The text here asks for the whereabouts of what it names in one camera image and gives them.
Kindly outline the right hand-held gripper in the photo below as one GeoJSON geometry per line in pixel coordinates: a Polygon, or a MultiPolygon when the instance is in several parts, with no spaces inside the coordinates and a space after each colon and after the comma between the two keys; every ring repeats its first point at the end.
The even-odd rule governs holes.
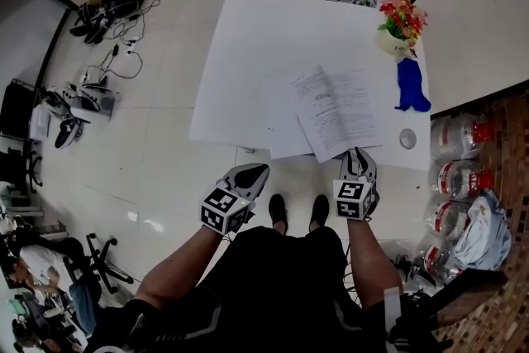
{"type": "Polygon", "coordinates": [[[340,168],[341,179],[333,181],[333,198],[337,216],[348,220],[368,220],[379,202],[374,183],[366,178],[358,179],[358,161],[362,176],[367,179],[377,178],[377,165],[367,151],[358,147],[357,152],[354,148],[344,153],[340,168]]]}

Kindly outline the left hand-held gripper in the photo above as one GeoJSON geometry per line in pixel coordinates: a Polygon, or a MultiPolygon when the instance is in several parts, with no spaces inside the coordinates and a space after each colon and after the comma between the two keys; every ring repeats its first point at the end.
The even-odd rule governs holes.
{"type": "Polygon", "coordinates": [[[258,198],[269,178],[265,163],[230,169],[201,202],[201,223],[221,235],[237,233],[255,215],[258,198]]]}

